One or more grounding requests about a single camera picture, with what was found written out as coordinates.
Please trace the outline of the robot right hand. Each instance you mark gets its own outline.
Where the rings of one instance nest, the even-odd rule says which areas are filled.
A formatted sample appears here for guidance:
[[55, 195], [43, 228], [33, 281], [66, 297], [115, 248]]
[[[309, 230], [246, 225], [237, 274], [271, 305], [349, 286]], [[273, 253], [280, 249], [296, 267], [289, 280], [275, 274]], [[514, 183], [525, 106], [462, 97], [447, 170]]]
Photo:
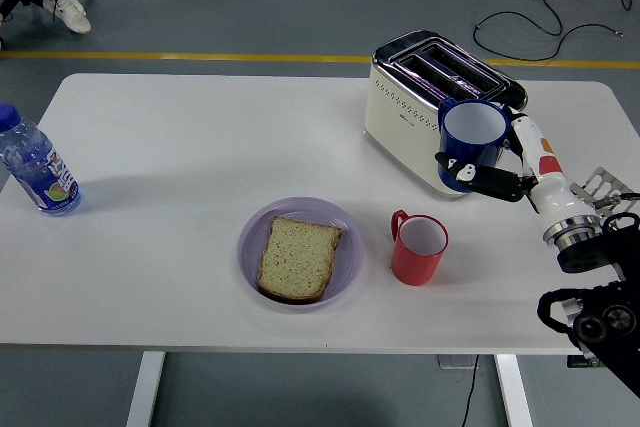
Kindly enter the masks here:
[[571, 192], [549, 142], [525, 113], [447, 99], [439, 105], [438, 127], [435, 159], [448, 187], [508, 202], [528, 198], [547, 242], [574, 229], [598, 229], [595, 210]]

